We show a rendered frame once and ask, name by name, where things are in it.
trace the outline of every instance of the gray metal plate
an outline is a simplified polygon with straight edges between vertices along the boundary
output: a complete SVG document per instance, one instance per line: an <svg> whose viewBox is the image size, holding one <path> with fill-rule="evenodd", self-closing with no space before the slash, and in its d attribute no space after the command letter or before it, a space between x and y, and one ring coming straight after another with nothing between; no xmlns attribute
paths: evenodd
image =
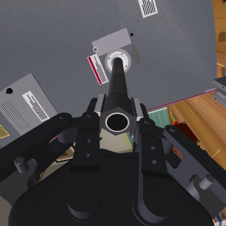
<svg viewBox="0 0 226 226"><path fill-rule="evenodd" d="M155 2L158 13L143 18L138 0L0 0L0 91L32 73L58 113L80 117L109 88L98 84L87 60L92 42L125 28L133 33L122 47L132 60L125 74L130 98L149 110L214 88L212 1Z"/></svg>

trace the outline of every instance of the white label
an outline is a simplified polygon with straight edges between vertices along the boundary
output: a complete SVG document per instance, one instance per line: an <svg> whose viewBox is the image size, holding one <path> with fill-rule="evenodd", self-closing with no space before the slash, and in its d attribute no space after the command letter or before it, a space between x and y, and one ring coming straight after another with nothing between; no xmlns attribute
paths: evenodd
<svg viewBox="0 0 226 226"><path fill-rule="evenodd" d="M96 76L96 79L99 83L99 85L102 85L104 83L108 83L108 78L106 76L105 70L101 64L101 61L97 54L94 54L92 56L87 57L89 64Z"/></svg>
<svg viewBox="0 0 226 226"><path fill-rule="evenodd" d="M219 97L223 98L224 100L226 99L226 96L224 96L223 94L221 94L220 92L216 93Z"/></svg>
<svg viewBox="0 0 226 226"><path fill-rule="evenodd" d="M146 18L158 13L155 0L138 0L138 2L139 2L139 6L141 9L143 18Z"/></svg>
<svg viewBox="0 0 226 226"><path fill-rule="evenodd" d="M28 105L33 110L33 112L37 115L37 117L40 119L40 121L44 122L45 120L50 119L50 117L44 111L44 109L39 104L39 102L34 97L34 95L32 94L31 91L23 94L22 97L25 99L25 101L28 103Z"/></svg>

